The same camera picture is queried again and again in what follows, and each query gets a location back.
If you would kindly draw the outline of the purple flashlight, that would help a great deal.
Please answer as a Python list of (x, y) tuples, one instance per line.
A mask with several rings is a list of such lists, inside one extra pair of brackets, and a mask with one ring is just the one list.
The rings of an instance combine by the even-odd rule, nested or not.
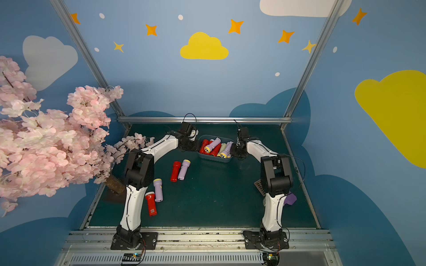
[(220, 153), (221, 158), (230, 158), (231, 157), (231, 148), (234, 143), (232, 141), (226, 144), (225, 149)]
[(219, 143), (221, 143), (221, 139), (217, 137), (211, 145), (215, 148)]
[(163, 182), (162, 179), (156, 178), (153, 181), (154, 190), (155, 190), (155, 202), (162, 202), (163, 197)]
[(181, 168), (179, 171), (179, 174), (177, 176), (177, 179), (183, 181), (185, 179), (186, 173), (188, 168), (190, 167), (191, 162), (187, 159), (185, 159), (182, 164), (181, 164)]

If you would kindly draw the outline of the pale green flashlight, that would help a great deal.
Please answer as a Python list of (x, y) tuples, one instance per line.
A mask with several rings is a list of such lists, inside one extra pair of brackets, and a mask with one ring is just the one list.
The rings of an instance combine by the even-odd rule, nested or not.
[(221, 148), (219, 152), (217, 153), (217, 157), (220, 157), (220, 154), (225, 150), (225, 148), (226, 148), (226, 143), (222, 143)]

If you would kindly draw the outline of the blue plastic storage box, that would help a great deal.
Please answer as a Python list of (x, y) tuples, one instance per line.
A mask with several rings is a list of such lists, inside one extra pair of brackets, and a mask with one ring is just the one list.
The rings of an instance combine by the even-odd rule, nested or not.
[(229, 163), (232, 160), (230, 151), (222, 157), (221, 154), (231, 148), (234, 141), (221, 136), (202, 135), (197, 141), (197, 155), (205, 160)]

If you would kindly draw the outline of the red flashlight cluster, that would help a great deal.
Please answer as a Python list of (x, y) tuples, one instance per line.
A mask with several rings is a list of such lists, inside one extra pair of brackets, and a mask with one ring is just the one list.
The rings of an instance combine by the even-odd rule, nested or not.
[(199, 150), (200, 154), (205, 154), (205, 146), (208, 145), (209, 143), (210, 143), (210, 141), (208, 139), (204, 139), (202, 141), (201, 146), (200, 146), (200, 150)]

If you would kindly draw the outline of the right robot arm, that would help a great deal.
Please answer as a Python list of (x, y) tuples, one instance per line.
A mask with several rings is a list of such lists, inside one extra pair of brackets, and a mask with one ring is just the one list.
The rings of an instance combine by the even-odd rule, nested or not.
[(282, 232), (284, 201), (294, 184), (290, 157), (269, 149), (261, 140), (250, 136), (246, 127), (237, 130), (231, 155), (243, 160), (251, 155), (260, 163), (260, 181), (265, 193), (261, 232), (270, 235)]

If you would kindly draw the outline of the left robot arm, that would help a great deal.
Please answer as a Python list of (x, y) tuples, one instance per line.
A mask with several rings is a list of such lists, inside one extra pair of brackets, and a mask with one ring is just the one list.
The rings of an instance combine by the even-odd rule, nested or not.
[(143, 148), (130, 152), (126, 162), (126, 199), (123, 217), (118, 232), (134, 233), (140, 231), (141, 211), (146, 190), (154, 182), (155, 163), (175, 149), (195, 151), (199, 131), (196, 126), (183, 122), (178, 131), (168, 132), (162, 139)]

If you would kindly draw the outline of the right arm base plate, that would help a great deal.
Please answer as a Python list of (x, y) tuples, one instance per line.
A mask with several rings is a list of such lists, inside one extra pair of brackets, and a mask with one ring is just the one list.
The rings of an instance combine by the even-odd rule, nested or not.
[(260, 229), (259, 232), (243, 231), (244, 244), (246, 249), (270, 250), (274, 252), (289, 249), (287, 234), (279, 229), (278, 231), (266, 231)]

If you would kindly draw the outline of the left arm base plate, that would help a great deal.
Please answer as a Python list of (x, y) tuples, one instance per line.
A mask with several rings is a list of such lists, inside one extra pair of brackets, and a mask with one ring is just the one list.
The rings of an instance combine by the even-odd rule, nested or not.
[(113, 237), (111, 250), (154, 250), (158, 242), (157, 232), (139, 232), (132, 234), (130, 240), (120, 237), (117, 233)]

